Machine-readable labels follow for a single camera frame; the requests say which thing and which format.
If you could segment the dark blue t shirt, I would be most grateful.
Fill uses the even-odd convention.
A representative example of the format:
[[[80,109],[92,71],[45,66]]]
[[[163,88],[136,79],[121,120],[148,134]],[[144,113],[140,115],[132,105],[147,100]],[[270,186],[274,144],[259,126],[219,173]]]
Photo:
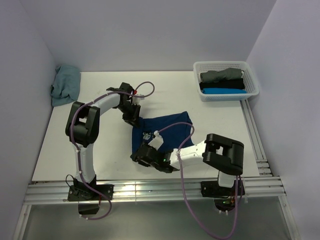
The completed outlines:
[[[153,133],[163,130],[160,135],[164,143],[159,148],[161,153],[177,149],[180,144],[190,135],[192,124],[187,111],[159,116],[155,118],[139,118],[139,127],[132,129],[131,149],[135,154],[143,142],[149,143],[153,139]]]

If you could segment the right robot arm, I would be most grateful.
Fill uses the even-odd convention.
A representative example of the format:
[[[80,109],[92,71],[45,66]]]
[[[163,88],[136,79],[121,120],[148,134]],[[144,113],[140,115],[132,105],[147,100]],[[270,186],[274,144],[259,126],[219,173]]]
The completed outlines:
[[[234,188],[236,177],[243,174],[244,144],[221,135],[210,133],[198,144],[185,148],[174,148],[161,152],[164,139],[158,131],[150,142],[143,142],[130,156],[144,166],[171,174],[184,167],[204,163],[218,170],[217,191],[229,194]]]

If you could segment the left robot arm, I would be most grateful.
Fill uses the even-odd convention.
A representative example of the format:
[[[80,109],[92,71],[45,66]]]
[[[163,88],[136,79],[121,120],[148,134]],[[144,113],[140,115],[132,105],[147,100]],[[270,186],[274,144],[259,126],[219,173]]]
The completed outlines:
[[[72,104],[65,134],[73,144],[76,156],[76,175],[71,191],[91,200],[98,194],[97,176],[93,165],[93,147],[100,130],[100,117],[110,109],[122,112],[127,124],[138,127],[141,106],[134,102],[135,89],[128,83],[119,88],[110,87],[97,99]]]

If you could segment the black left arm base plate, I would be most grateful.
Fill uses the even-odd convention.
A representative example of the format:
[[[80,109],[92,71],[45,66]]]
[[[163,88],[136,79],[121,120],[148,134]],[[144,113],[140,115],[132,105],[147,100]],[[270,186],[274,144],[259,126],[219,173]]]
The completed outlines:
[[[114,185],[98,184],[93,187],[98,192],[104,194],[109,200],[113,198]],[[84,185],[72,185],[67,196],[68,202],[78,203],[78,213],[81,215],[96,215],[100,209],[103,197],[98,193],[88,189]]]

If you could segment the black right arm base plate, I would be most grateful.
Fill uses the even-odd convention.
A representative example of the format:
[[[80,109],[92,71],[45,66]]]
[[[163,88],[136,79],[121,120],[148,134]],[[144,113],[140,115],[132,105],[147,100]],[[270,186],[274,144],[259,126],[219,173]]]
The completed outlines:
[[[232,188],[220,187],[217,180],[201,181],[201,195],[204,198],[213,198],[215,207],[222,212],[232,211],[236,206],[235,186]]]

